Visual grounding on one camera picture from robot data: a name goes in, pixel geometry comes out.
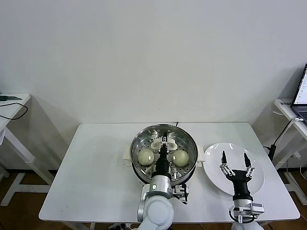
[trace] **power cord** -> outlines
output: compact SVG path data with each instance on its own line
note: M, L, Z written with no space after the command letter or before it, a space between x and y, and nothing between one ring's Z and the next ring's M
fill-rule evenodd
M287 160L287 174L288 174L288 176L289 176L289 172L288 172L288 160ZM291 179L291 181L292 182L294 182L298 187L300 187L299 186L299 184L295 181L295 180L292 180L292 178L289 176L289 179ZM300 213L300 215L301 215L301 217L307 222L307 219L306 219L306 217L304 217L301 213Z
M229 216L232 220L239 223L239 221L231 215L231 211L229 211ZM255 220L255 216L253 215L252 219L247 220L247 221L243 221L242 224L249 224L249 223L253 222L254 220Z
M301 176L307 181L306 177L303 176L302 174L302 159L300 159L300 166L299 166L299 173L301 174Z
M175 197L176 199L178 199L179 201L181 201L184 205L187 205L188 204L188 193L187 193L187 185L186 184L183 184L182 185L183 189L184 189L184 199L185 201L181 201L179 196L173 194L173 197Z
M283 138L284 134L286 133L286 131L291 127L291 125L293 125L295 122L297 121L303 121L303 119L301 117L294 117L292 118L288 124L284 127L284 129L282 130L282 132L280 133L280 135L276 138L276 140L274 141L274 143L270 146L264 146L264 148L267 148L269 150L269 158L272 161L274 158L274 154L276 151L276 145L279 144L280 140Z
M199 223L199 225L201 225L201 227L202 227L203 229L207 230L202 224Z
M2 225L2 223L0 222L0 226L3 230L5 230L4 226Z
M270 224L268 224L268 226L269 226L272 230L274 230Z
M26 109L26 111L17 118L9 118L9 117L2 116L2 115L0 115L0 117L3 117L5 119L9 119L9 120L18 120L19 118L23 117L23 115L25 115L26 112L28 112L28 107L23 105L23 104L20 104L18 102L14 102L14 103L10 103L10 104L3 104L3 105L0 105L0 107L9 106L9 105L13 105L13 104L19 104L19 105L23 106Z

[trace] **black robot arm segment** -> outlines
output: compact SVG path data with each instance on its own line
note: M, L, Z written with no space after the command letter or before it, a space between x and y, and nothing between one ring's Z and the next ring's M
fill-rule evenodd
M167 159L167 133L165 132L162 137L162 143L160 148L160 157L157 160L155 165L155 171L152 174L152 177L156 175L167 176L171 179L171 175L168 173L169 161Z
M255 168L251 166L246 153L244 153L244 162L246 170L232 170L227 164L226 155L223 151L220 168L234 186L233 201L235 205L229 210L231 219L239 223L251 223L261 213L264 213L264 208L262 204L253 203L253 197L248 190L248 182L252 179Z

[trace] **table leg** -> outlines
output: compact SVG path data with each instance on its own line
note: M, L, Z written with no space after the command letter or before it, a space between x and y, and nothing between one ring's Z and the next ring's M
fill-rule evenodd
M95 230L96 223L91 223L90 230Z
M19 173L16 176L8 192L1 201L1 206L8 206L15 193L48 193L50 188L49 185L20 184L24 176L25 173Z
M264 227L265 225L269 224L269 223L272 223L272 221L266 221L266 222L263 222L261 224L259 224L261 227Z
M54 176L29 152L29 150L5 127L5 137L18 150L17 155L36 172L47 184L52 184Z
M287 181L289 182L289 184L285 184L287 190L289 192L295 192L301 204L307 205L307 197L305 196L303 190L300 188L300 186L298 185L292 174L290 172L289 173L284 172L283 174L286 177Z
M301 142L305 142L305 139L301 134L297 133L292 138L292 140L279 152L279 154L274 157L272 162L276 170L285 164L287 160L293 155L293 153L298 150L297 148Z
M73 230L90 230L88 227L86 227L82 223L77 222L63 222L66 226L70 227Z
M8 178L10 174L0 166L0 174L2 174L5 178Z

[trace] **white desk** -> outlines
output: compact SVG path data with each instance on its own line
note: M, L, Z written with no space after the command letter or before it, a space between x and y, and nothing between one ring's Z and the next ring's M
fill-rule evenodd
M9 100L5 102L0 102L0 105L3 104L11 104L11 103L20 103L25 104L29 99L30 95L27 93L5 93L3 95L7 96L16 96L22 98L22 100ZM21 105L14 104L10 106L0 107L0 115L13 118L17 112L23 108ZM51 184L54 176L45 169L42 164L33 156L29 150L14 136L14 134L6 127L6 125L10 122L9 119L0 117L0 131L4 131L5 138L12 143L15 147L16 154L33 170L35 171L47 184ZM9 174L3 172L3 169L0 169L0 173L4 173L7 177ZM7 194L3 198L1 202L1 206L7 206L12 197L16 192L32 192L32 193L46 193L49 190L49 185L27 185L20 184L22 179L24 178L25 173L19 173L9 188Z
M291 120L297 115L291 109L292 100L290 99L276 99L274 104L276 107L282 112L282 114L288 119ZM292 140L276 155L273 159L273 164L276 169L279 169L282 165L284 165L287 160L298 150L300 145L307 140L307 126L304 122L299 121L295 122L293 126L297 129L297 134L292 138ZM302 205L307 205L307 197L304 192L298 186L295 178L291 175L291 173L284 173L287 178L289 184L286 184L286 188L289 192L295 192L297 198L300 200Z
M137 222L142 184L131 167L123 165L123 151L150 124L81 124L73 137L39 213L42 220L73 222ZM297 219L300 214L247 123L183 124L197 145L233 142L257 156L265 184L254 201L263 203L259 221ZM174 223L232 222L232 197L216 188L202 167L188 181L188 205L171 199Z

